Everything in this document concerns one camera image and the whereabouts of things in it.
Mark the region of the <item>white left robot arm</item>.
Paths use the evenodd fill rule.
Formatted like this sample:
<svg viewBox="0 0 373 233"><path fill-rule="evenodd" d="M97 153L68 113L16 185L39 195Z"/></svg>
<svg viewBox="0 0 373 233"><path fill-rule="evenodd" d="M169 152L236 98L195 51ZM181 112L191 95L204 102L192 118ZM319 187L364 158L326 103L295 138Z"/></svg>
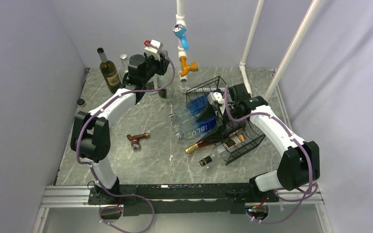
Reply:
<svg viewBox="0 0 373 233"><path fill-rule="evenodd" d="M80 111L75 115L70 147L76 153L77 162L89 166L95 185L102 189L101 198L109 204L120 197L119 178L107 158L111 148L110 127L149 92L146 84L150 79L154 75L165 75L169 66L175 68L166 50L154 55L133 55L124 83L115 94L90 112Z"/></svg>

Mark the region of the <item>clear black-capped bottle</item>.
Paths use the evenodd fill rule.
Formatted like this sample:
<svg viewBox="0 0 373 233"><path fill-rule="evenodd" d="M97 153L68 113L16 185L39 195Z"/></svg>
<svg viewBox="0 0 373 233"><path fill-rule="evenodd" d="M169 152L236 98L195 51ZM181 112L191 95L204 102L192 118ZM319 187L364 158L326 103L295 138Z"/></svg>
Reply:
<svg viewBox="0 0 373 233"><path fill-rule="evenodd" d="M246 142L246 137L243 133L233 134L232 138L230 138L228 141L216 145L216 147L212 149L212 151L216 149L215 154L211 154L201 159L199 161L200 166L205 166L209 168L208 164L213 162L216 155L218 155L222 160L224 160L226 162L225 165L227 165L228 163L232 162L233 152L238 152L239 147L242 146L244 142Z"/></svg>

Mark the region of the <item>clear bottle dark label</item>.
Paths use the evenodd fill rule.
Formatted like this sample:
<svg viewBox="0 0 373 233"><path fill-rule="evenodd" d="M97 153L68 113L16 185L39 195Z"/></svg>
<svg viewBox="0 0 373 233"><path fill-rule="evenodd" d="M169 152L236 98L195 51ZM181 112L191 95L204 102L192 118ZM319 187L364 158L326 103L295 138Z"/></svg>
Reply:
<svg viewBox="0 0 373 233"><path fill-rule="evenodd" d="M119 75L120 75L121 81L123 82L124 76L128 72L128 64L129 64L128 56L126 54L121 54L120 60L121 60L122 67L119 70Z"/></svg>

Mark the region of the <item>tall clear open-neck bottle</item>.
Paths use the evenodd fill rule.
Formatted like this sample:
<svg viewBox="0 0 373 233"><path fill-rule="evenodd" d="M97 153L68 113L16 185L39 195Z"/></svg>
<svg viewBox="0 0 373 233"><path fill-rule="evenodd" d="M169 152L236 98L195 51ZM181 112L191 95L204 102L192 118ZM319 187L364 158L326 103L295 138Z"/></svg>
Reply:
<svg viewBox="0 0 373 233"><path fill-rule="evenodd" d="M160 60L157 71L157 88L161 90L158 91L158 95L162 100L169 101L172 99L174 90L173 83L169 84L172 80L172 64L171 60L168 60L168 52L166 50L161 50L159 53Z"/></svg>

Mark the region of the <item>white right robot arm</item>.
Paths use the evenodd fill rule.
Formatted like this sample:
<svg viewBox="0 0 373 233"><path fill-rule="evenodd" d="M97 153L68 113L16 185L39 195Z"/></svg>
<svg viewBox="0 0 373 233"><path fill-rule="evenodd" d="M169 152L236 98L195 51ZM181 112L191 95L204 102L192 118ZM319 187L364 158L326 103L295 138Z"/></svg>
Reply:
<svg viewBox="0 0 373 233"><path fill-rule="evenodd" d="M261 97L252 97L244 84L226 86L224 93L210 92L205 111L212 110L218 117L215 128L185 150L187 154L214 142L225 142L248 120L273 143L281 153L281 161L274 171L250 179L248 195L261 201L271 190L293 190L302 185L307 196L317 190L315 181L320 176L319 147L314 141L306 142L290 130Z"/></svg>

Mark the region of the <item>dark green wine bottle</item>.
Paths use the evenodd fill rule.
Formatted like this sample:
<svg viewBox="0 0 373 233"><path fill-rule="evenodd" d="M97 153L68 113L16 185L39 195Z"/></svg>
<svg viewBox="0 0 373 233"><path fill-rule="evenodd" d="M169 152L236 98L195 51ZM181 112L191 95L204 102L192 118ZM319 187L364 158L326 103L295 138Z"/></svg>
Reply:
<svg viewBox="0 0 373 233"><path fill-rule="evenodd" d="M121 85L119 73L115 64L110 61L103 48L97 48L98 55L100 57L100 71L105 79L107 87L112 94L115 94Z"/></svg>

